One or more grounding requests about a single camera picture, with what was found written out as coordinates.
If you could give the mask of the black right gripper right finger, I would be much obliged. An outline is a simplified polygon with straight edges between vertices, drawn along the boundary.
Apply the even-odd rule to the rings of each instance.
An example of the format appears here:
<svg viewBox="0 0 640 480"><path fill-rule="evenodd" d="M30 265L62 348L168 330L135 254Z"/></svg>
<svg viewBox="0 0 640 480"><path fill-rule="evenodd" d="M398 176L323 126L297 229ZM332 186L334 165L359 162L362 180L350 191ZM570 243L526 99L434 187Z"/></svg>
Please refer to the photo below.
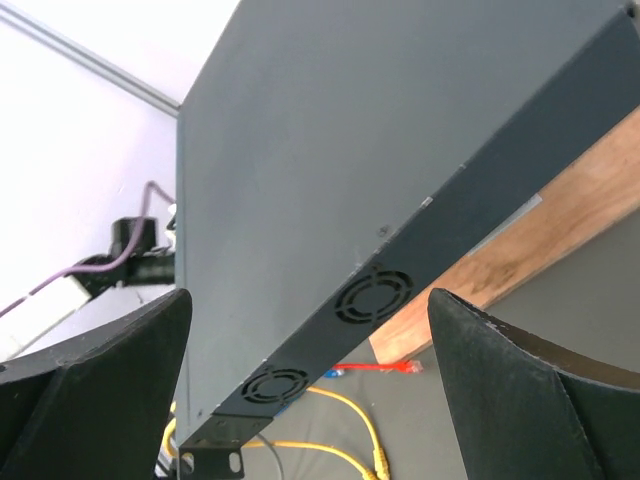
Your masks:
<svg viewBox="0 0 640 480"><path fill-rule="evenodd" d="M471 479L636 479L639 375L505 323L445 289L428 317Z"/></svg>

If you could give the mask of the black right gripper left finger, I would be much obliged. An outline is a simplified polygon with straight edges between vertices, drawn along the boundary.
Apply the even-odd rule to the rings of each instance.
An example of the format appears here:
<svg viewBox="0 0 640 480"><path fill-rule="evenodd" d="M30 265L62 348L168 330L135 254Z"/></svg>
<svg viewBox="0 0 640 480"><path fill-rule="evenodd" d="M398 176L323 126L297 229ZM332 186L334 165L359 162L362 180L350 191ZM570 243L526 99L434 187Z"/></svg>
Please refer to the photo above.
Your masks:
<svg viewBox="0 0 640 480"><path fill-rule="evenodd" d="M191 318L176 289L2 363L2 478L153 478Z"/></svg>

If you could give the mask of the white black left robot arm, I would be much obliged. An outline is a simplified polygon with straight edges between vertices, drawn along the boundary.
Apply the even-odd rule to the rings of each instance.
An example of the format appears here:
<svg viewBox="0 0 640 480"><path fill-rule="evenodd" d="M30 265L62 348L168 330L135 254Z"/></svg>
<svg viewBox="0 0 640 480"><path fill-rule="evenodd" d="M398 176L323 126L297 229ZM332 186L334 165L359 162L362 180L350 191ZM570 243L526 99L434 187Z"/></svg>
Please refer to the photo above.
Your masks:
<svg viewBox="0 0 640 480"><path fill-rule="evenodd" d="M1 359L20 355L55 326L112 288L175 283L176 220L159 246L156 220L124 217L112 224L106 254L87 257L41 282L1 310Z"/></svg>

